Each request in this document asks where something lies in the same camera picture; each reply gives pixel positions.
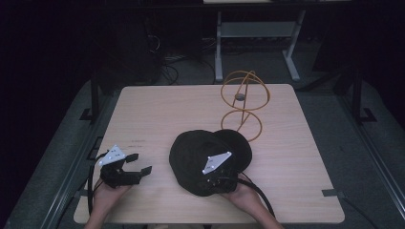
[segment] table top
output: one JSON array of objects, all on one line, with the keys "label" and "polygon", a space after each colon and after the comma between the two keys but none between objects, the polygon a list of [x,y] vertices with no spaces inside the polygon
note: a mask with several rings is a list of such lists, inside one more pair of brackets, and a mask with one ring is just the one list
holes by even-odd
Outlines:
[{"label": "table top", "polygon": [[[266,85],[268,104],[253,111],[262,123],[260,136],[250,142],[253,158],[245,173],[270,201],[282,223],[338,223],[345,216],[337,197],[324,197],[332,189],[308,123],[294,90],[285,84]],[[237,85],[226,85],[224,98],[234,96]],[[99,154],[115,144],[127,155],[139,154],[124,171],[153,166],[118,203],[106,221],[119,223],[250,223],[248,214],[219,195],[196,197],[180,187],[169,165],[170,148],[186,131],[221,129],[225,114],[233,111],[221,97],[222,85],[127,87],[122,90]],[[266,102],[261,85],[250,85],[246,106]],[[225,128],[241,118],[237,113],[224,121]],[[241,134],[250,139],[259,126],[250,118]],[[99,178],[96,166],[94,180]],[[82,198],[75,221],[88,219],[87,199]]]}]

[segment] black cable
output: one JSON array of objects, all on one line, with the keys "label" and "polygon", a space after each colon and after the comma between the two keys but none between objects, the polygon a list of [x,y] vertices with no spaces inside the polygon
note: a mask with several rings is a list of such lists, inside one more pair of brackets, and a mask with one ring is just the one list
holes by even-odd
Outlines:
[{"label": "black cable", "polygon": [[240,179],[240,178],[219,177],[219,179],[229,179],[229,180],[232,180],[232,181],[241,183],[241,184],[243,184],[243,185],[246,185],[246,186],[249,187],[249,188],[252,188],[254,191],[256,191],[256,192],[259,194],[259,196],[260,196],[260,197],[262,198],[262,200],[265,202],[268,211],[269,211],[274,217],[276,217],[275,214],[274,214],[274,210],[273,210],[273,208],[271,207],[271,204],[270,204],[270,202],[268,201],[268,199],[267,199],[265,193],[263,193],[263,191],[262,191],[258,186],[256,186],[256,184],[254,184],[253,182],[246,181],[246,180],[244,180],[244,179]]},{"label": "black cable", "polygon": [[96,157],[95,161],[93,162],[93,164],[90,166],[90,169],[89,169],[89,177],[87,178],[87,205],[89,207],[89,215],[91,215],[92,211],[93,211],[93,194],[94,194],[93,173],[95,171],[95,165],[96,165],[97,161],[100,158],[106,156],[107,153],[101,154],[98,157]]}]

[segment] dark background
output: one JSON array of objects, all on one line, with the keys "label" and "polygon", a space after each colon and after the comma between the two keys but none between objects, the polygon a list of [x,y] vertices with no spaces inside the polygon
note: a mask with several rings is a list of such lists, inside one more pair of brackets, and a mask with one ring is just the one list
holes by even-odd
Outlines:
[{"label": "dark background", "polygon": [[[156,73],[150,72],[159,60],[148,52],[150,44],[145,34],[151,28],[140,23],[142,14],[91,10],[92,4],[62,0],[0,2],[0,226],[5,224],[76,93],[92,74],[100,74],[101,83],[104,80],[110,85],[103,87],[105,93],[125,84],[148,85],[156,80]],[[324,13],[309,11],[300,39],[325,37],[314,70],[329,72],[351,64],[377,88],[387,108],[405,127],[403,12],[402,4],[376,1],[365,8],[340,9],[325,24]],[[198,53],[198,38],[215,34],[215,29],[206,29],[215,28],[211,26],[216,21],[215,13],[194,17],[189,16],[196,15],[194,12],[180,13],[160,15],[158,20],[166,28],[161,35],[167,44]],[[181,35],[184,30],[195,32],[187,37]],[[125,49],[127,41],[118,38],[127,31],[138,40],[130,53]],[[100,49],[108,44],[111,49],[107,52],[113,54]],[[106,58],[116,55],[134,58],[134,63],[117,63],[117,73],[123,75],[120,79],[103,78]],[[153,76],[142,78],[145,73]]]}]

